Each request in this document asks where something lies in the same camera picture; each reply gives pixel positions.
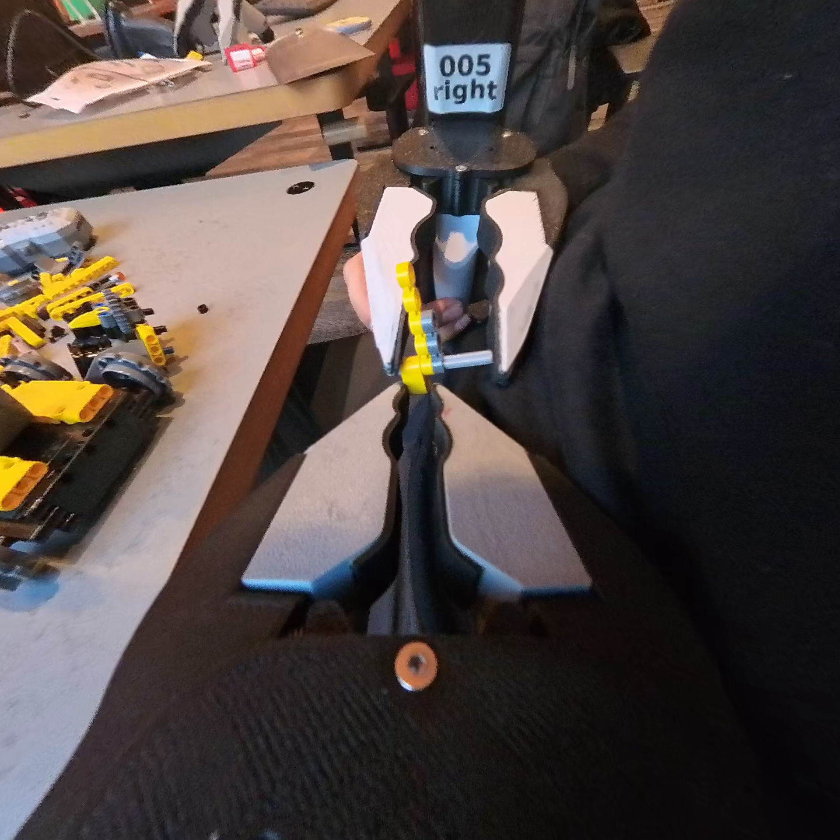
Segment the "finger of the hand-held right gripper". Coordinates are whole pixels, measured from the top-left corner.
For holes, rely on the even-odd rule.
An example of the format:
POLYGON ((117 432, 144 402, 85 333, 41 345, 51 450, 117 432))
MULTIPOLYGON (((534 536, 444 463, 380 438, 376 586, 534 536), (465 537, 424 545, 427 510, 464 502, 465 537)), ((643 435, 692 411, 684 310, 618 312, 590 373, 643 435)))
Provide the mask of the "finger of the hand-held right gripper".
POLYGON ((502 191, 485 200, 482 253, 492 366, 496 381, 507 383, 529 336, 553 255, 536 192, 502 191))
POLYGON ((435 200, 412 186, 384 189, 370 232, 361 242, 371 330, 384 371, 397 371, 403 337, 403 291, 396 267, 416 263, 432 246, 435 200))

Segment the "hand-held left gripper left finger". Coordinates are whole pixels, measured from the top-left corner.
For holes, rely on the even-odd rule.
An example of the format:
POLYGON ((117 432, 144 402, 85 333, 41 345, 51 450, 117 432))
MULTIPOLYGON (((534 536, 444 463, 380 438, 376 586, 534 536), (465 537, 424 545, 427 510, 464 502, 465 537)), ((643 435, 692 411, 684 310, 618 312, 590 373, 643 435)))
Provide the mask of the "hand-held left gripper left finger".
POLYGON ((242 574, 253 591, 378 597, 396 569, 397 469, 404 410, 393 384, 303 455, 242 574))

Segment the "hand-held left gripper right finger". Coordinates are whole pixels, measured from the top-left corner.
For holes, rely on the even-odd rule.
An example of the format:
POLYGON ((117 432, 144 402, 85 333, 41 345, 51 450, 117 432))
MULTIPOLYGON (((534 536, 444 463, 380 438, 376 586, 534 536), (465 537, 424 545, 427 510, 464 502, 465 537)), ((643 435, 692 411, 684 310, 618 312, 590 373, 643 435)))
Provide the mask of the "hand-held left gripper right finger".
POLYGON ((480 598, 582 595, 592 578, 528 452, 443 385, 444 535, 480 598))

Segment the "grey desk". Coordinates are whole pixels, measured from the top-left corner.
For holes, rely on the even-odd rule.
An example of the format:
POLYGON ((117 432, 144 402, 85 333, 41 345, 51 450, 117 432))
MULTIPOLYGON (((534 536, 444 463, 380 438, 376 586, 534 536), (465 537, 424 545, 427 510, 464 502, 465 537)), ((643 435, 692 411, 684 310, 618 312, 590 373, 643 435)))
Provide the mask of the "grey desk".
POLYGON ((245 499, 354 218, 352 161, 76 203, 174 338, 180 403, 47 581, 2 592, 2 838, 67 766, 184 553, 245 499), (313 181, 292 196, 289 185, 313 181))

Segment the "person's right hand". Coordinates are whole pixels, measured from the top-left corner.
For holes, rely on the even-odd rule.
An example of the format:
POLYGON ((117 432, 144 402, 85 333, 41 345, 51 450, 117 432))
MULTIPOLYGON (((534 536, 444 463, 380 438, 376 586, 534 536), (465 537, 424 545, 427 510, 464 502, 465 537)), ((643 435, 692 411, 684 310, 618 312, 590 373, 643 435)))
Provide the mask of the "person's right hand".
MULTIPOLYGON (((361 252, 353 255, 344 264, 343 280, 356 316, 368 330, 371 330, 371 307, 361 252)), ((460 335, 473 322, 469 311, 456 298, 428 301, 424 303, 423 309, 435 313, 438 335, 445 342, 460 335)))

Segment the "black backpack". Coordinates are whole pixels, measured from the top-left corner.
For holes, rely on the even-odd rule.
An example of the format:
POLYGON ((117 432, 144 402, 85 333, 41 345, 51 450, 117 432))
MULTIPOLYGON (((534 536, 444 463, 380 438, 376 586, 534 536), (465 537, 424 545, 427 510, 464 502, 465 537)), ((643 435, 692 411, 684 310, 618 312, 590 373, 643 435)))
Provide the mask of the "black backpack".
POLYGON ((618 104, 625 77, 610 48, 650 34, 635 1, 526 1, 513 53, 505 127, 538 156, 578 139, 603 104, 618 104))

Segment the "grey flat plate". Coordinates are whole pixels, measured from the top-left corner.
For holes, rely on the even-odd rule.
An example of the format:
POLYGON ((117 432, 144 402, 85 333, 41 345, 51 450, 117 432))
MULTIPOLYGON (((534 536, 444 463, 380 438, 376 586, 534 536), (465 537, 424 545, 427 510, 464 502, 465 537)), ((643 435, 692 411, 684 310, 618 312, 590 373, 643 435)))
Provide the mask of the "grey flat plate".
POLYGON ((348 35, 328 28, 297 28, 266 48, 266 64, 279 84, 315 77, 374 56, 348 35))

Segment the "grey table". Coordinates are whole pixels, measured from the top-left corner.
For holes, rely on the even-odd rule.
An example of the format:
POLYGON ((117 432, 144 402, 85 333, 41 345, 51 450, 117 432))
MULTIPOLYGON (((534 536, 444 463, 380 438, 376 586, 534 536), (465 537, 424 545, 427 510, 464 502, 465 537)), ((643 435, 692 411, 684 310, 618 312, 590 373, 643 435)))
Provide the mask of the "grey table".
POLYGON ((336 2, 313 18, 366 16, 356 39, 370 54, 317 77, 279 85, 265 66, 233 73, 221 58, 184 85, 74 115, 2 107, 2 186, 79 198, 114 187, 167 186, 204 175, 289 119, 316 117, 333 159, 354 139, 343 110, 358 99, 409 20, 407 1, 336 2))

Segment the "idle black grey gripper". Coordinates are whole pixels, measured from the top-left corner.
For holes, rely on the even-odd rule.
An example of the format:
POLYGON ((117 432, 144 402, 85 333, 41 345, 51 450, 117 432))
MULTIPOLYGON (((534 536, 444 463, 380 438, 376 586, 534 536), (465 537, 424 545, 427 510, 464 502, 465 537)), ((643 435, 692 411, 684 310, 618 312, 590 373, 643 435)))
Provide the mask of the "idle black grey gripper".
POLYGON ((192 51, 224 54, 241 44, 267 45, 275 38, 267 16, 246 1, 177 1, 173 50, 177 58, 192 51))

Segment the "toy wheel gear subassembly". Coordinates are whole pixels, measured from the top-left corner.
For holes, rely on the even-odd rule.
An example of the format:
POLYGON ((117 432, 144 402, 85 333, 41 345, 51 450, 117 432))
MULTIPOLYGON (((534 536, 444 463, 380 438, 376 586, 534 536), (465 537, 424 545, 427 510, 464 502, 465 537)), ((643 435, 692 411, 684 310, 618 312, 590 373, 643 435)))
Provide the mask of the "toy wheel gear subassembly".
POLYGON ((121 297, 105 290, 100 301, 83 303, 69 316, 67 326, 73 340, 67 345, 78 371, 85 374, 94 358, 106 350, 132 352, 165 368, 174 355, 166 344, 167 328, 154 326, 154 310, 142 308, 133 297, 121 297))

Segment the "yellow toy vehicle model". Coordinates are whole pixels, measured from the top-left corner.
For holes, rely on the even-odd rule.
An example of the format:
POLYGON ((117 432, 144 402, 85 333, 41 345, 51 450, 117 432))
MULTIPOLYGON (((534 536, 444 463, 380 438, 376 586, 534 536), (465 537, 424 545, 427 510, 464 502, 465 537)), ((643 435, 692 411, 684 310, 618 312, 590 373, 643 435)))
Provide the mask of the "yellow toy vehicle model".
POLYGON ((173 401, 165 368, 125 349, 82 378, 31 351, 2 357, 2 589, 51 574, 111 506, 173 401))

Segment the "pile of loose toy pieces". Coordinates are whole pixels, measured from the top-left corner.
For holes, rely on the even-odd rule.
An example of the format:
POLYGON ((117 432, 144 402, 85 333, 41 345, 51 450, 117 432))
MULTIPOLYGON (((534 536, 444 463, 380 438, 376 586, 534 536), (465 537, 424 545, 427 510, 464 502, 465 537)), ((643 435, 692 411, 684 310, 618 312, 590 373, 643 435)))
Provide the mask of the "pile of loose toy pieces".
POLYGON ((118 261, 106 256, 68 274, 39 272, 2 280, 1 334, 38 349, 47 342, 46 323, 67 318, 83 306, 103 303, 104 292, 131 297, 135 288, 117 271, 118 261))

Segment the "white paper sheet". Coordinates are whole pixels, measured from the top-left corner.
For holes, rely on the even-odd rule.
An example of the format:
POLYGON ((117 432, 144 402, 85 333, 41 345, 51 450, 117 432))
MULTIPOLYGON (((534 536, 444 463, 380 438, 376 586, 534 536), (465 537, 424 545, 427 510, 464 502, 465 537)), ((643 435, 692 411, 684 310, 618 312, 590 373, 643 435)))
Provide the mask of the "white paper sheet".
POLYGON ((212 65, 202 59, 156 58, 96 60, 68 70, 47 89, 23 102, 80 114, 90 106, 188 77, 212 65))

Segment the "grey toy battery box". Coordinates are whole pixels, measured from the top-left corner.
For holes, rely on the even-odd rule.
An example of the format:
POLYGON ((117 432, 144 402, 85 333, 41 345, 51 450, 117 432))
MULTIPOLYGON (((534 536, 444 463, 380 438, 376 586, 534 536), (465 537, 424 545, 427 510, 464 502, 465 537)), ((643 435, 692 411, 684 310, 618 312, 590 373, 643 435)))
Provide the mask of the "grey toy battery box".
POLYGON ((75 208, 55 206, 1 223, 1 273, 29 272, 43 258, 68 257, 73 249, 88 250, 93 226, 75 208))

